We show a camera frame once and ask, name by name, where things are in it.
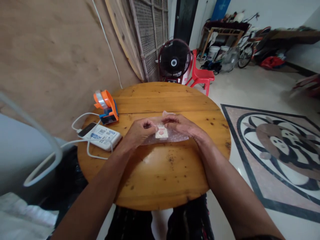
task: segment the doorway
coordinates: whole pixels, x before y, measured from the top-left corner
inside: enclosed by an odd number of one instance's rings
[[[174,38],[190,42],[194,17],[198,0],[177,0],[176,19],[174,24]]]

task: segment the round wooden table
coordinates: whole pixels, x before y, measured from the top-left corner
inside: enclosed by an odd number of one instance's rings
[[[113,95],[119,121],[107,127],[125,136],[132,122],[162,112],[180,113],[204,129],[223,155],[229,159],[230,132],[220,108],[196,89],[167,82],[137,84]],[[99,117],[90,115],[82,128]],[[87,142],[78,145],[81,170],[90,182],[107,160],[91,158]],[[90,145],[93,155],[110,153]],[[120,182],[115,204],[136,210],[160,210],[185,204],[209,190],[206,175],[193,139],[177,143],[140,146],[130,158]]]

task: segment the forearm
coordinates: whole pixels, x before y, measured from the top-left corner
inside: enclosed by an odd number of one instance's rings
[[[121,142],[83,190],[53,234],[55,239],[96,239],[134,149]]]
[[[206,133],[196,138],[209,186],[236,239],[256,235],[283,238],[254,192]]]

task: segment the white floor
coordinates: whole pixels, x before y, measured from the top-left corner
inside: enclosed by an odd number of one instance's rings
[[[221,73],[216,76],[210,85],[209,97],[218,105],[230,104],[235,106],[270,110],[282,113],[291,113],[307,116],[320,126],[320,102],[306,97],[303,92],[291,92],[295,81],[303,78],[297,73],[281,73],[266,71],[260,67],[246,69],[235,68],[230,73]],[[201,86],[196,89],[205,93]],[[250,185],[248,176],[242,164],[239,152],[232,139],[230,162]],[[211,191],[208,192],[208,208],[215,239],[234,239],[230,225]],[[100,230],[97,239],[104,239],[115,207],[113,206]],[[167,221],[172,209],[153,212],[152,231],[156,240],[166,237]],[[268,210],[286,239],[320,239],[320,224],[305,219]]]

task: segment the person's left hand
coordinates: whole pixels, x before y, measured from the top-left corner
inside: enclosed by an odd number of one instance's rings
[[[123,141],[136,148],[140,146],[147,137],[156,133],[157,131],[158,127],[150,119],[142,118],[135,120]]]

